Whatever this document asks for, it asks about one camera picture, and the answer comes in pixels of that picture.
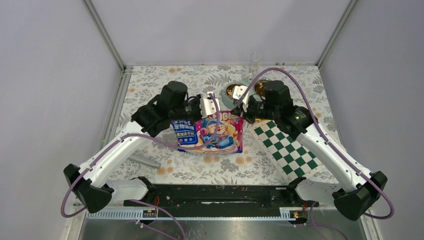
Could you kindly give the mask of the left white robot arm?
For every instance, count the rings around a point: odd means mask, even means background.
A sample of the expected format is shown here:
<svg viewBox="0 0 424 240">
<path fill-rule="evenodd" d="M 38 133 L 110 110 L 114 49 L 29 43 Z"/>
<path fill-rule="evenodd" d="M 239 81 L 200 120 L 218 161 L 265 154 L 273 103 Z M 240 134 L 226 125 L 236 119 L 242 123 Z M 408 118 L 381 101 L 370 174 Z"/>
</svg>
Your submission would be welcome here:
<svg viewBox="0 0 424 240">
<path fill-rule="evenodd" d="M 138 200 L 148 206 L 155 192 L 139 177 L 130 180 L 110 180 L 115 170 L 147 141 L 162 145 L 156 136 L 168 129 L 172 121 L 201 120 L 204 113 L 201 94 L 188 95 L 188 87 L 170 81 L 147 104 L 131 115 L 123 130 L 89 160 L 79 166 L 69 164 L 63 170 L 69 185 L 61 204 L 61 214 L 70 218 L 65 205 L 71 194 L 89 213 L 96 213 L 113 202 Z"/>
</svg>

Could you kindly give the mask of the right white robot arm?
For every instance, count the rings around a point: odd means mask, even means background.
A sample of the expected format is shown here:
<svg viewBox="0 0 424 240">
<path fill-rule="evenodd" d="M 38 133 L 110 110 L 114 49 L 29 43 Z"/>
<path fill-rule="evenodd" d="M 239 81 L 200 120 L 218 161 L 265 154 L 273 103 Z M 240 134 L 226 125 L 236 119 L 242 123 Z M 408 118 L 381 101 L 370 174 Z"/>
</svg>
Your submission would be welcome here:
<svg viewBox="0 0 424 240">
<path fill-rule="evenodd" d="M 232 91 L 232 114 L 250 124 L 270 120 L 284 134 L 314 154 L 333 174 L 337 184 L 297 177 L 289 186 L 287 201 L 299 206 L 304 201 L 333 205 L 345 218 L 356 221 L 380 198 L 388 179 L 381 171 L 372 172 L 352 158 L 321 129 L 317 118 L 304 106 L 295 105 L 289 87 L 282 81 L 264 83 L 264 97 L 249 94 L 247 86 Z"/>
</svg>

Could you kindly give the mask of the pink pet food bag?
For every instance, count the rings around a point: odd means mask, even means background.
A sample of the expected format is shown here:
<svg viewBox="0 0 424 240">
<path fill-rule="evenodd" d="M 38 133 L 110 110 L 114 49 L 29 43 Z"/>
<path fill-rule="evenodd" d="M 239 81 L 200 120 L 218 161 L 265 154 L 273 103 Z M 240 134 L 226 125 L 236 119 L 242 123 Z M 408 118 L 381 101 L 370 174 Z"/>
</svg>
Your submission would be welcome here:
<svg viewBox="0 0 424 240">
<path fill-rule="evenodd" d="M 171 122 L 178 143 L 190 153 L 235 154 L 243 152 L 244 119 L 229 110 L 222 111 L 219 120 L 215 114 L 197 122 Z"/>
</svg>

